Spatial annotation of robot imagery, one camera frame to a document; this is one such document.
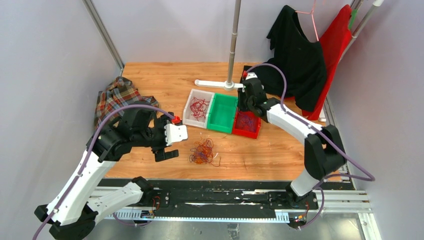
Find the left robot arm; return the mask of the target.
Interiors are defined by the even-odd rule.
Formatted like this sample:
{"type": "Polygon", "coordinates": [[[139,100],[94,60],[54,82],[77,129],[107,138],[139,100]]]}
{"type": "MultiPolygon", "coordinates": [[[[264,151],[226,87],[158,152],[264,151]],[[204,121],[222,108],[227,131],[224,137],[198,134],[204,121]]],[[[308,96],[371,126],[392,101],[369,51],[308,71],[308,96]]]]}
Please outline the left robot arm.
{"type": "Polygon", "coordinates": [[[135,103],[114,110],[100,123],[86,145],[81,161],[49,203],[39,205],[35,216],[56,240],[82,240],[104,218],[120,209],[139,204],[154,207],[154,187],[143,177],[104,196],[92,193],[105,174],[134,147],[150,148],[156,162],[179,156],[167,147],[188,139],[188,129],[172,112],[135,103]]]}

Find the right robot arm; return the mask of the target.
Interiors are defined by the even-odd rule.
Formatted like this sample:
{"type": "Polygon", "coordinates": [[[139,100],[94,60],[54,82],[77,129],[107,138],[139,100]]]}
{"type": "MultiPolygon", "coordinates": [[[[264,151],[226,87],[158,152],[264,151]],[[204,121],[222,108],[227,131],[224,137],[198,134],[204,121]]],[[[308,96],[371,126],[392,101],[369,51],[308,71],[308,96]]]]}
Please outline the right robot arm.
{"type": "Polygon", "coordinates": [[[285,107],[277,98],[268,98],[261,81],[248,75],[238,90],[242,110],[286,131],[304,146],[304,169],[286,187],[286,203],[294,209],[306,202],[306,196],[326,176],[346,164],[338,129],[321,126],[285,107]]]}

